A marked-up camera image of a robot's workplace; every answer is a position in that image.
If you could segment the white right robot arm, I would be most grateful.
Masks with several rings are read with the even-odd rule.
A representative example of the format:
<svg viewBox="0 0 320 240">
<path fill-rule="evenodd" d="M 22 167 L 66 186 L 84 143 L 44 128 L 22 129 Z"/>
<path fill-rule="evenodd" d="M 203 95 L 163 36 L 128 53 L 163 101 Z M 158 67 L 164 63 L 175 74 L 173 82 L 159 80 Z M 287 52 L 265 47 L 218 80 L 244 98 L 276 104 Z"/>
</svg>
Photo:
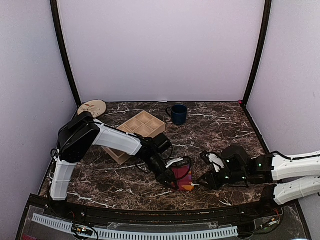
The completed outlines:
<svg viewBox="0 0 320 240">
<path fill-rule="evenodd" d="M 266 184 L 260 202 L 278 206 L 320 192 L 319 152 L 286 156 L 274 151 L 251 158 L 242 146 L 230 145 L 220 154 L 203 151 L 200 158 L 213 168 L 196 182 L 209 190 Z"/>
</svg>

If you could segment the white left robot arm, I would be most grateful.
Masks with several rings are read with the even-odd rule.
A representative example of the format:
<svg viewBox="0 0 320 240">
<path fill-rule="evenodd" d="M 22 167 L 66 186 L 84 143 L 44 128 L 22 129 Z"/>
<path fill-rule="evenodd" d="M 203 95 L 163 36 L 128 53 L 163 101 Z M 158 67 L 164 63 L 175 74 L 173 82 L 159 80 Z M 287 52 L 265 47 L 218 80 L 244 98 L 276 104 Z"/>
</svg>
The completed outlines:
<svg viewBox="0 0 320 240">
<path fill-rule="evenodd" d="M 178 190 L 178 182 L 189 175 L 186 171 L 177 177 L 173 168 L 192 167 L 192 160 L 187 156 L 168 162 L 162 158 L 162 154 L 172 146 L 163 133 L 152 138 L 124 132 L 84 111 L 59 130 L 57 148 L 51 152 L 55 170 L 49 195 L 53 201 L 66 200 L 73 171 L 91 146 L 107 147 L 142 160 L 160 184 L 173 190 Z"/>
</svg>

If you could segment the purple striped sock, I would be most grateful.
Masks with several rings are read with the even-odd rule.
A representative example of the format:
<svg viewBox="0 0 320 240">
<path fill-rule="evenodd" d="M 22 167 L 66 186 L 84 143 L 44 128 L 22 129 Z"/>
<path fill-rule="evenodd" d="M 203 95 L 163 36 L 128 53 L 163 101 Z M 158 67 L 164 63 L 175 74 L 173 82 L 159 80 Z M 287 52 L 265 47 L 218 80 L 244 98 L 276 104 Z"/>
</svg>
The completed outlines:
<svg viewBox="0 0 320 240">
<path fill-rule="evenodd" d="M 177 191 L 191 192 L 194 190 L 192 170 L 189 164 L 181 167 L 173 167 L 172 171 L 176 179 L 176 182 L 173 182 L 172 186 L 177 187 Z"/>
</svg>

